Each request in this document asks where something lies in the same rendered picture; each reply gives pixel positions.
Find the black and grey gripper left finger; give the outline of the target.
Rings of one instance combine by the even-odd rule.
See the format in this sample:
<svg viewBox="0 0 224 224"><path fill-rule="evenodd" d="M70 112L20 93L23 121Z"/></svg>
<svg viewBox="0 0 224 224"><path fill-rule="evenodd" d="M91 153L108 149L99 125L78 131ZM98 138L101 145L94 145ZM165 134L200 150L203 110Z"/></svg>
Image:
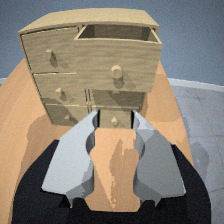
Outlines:
<svg viewBox="0 0 224 224"><path fill-rule="evenodd" d="M50 209L69 208L75 197L85 200L94 191L94 167L89 154L95 147L99 125L100 109L96 108L32 163L17 187L11 224L26 224Z"/></svg>

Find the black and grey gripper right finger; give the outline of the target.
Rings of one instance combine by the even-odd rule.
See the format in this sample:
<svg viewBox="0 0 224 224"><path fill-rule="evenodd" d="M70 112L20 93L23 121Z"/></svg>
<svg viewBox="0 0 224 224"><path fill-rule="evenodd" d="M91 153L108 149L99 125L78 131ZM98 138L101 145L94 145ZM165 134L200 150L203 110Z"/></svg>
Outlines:
<svg viewBox="0 0 224 224"><path fill-rule="evenodd" d="M188 159L136 110L131 111L139 154L133 192L155 202L155 210L180 214L194 224L211 224L211 203L206 186Z"/></svg>

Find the tan wooden chest of drawers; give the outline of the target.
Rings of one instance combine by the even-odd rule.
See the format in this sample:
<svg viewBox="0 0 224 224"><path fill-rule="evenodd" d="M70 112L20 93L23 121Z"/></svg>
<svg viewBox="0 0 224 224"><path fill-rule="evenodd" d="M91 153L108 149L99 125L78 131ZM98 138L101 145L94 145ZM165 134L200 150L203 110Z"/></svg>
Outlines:
<svg viewBox="0 0 224 224"><path fill-rule="evenodd" d="M157 36L158 36L158 30L159 30L159 25L144 10L122 9L122 8L88 8L88 9L75 9L75 10L66 10L66 11L48 13L45 16L37 19L36 21L32 22L28 26L18 31L17 34L19 37L20 45L23 51L23 55L24 55L28 70L30 72L32 81L39 95L39 98L42 102L42 105L52 125L60 125L60 124L53 124L53 121L47 111L45 103L88 105L89 113L92 112L91 105L139 107L138 113L141 115L146 92L143 92L142 94L140 106L115 105L115 104L91 104L89 89L86 89L87 103L60 103L60 102L44 102L43 101L33 76L34 73L77 72L77 69L32 71L21 36L31 31L62 27L62 26L73 26L73 25L79 25L79 31L81 31L81 29L85 25L89 25L89 24L116 24L116 25L133 25L133 26L151 27ZM60 125L60 126L74 126L74 125Z"/></svg>

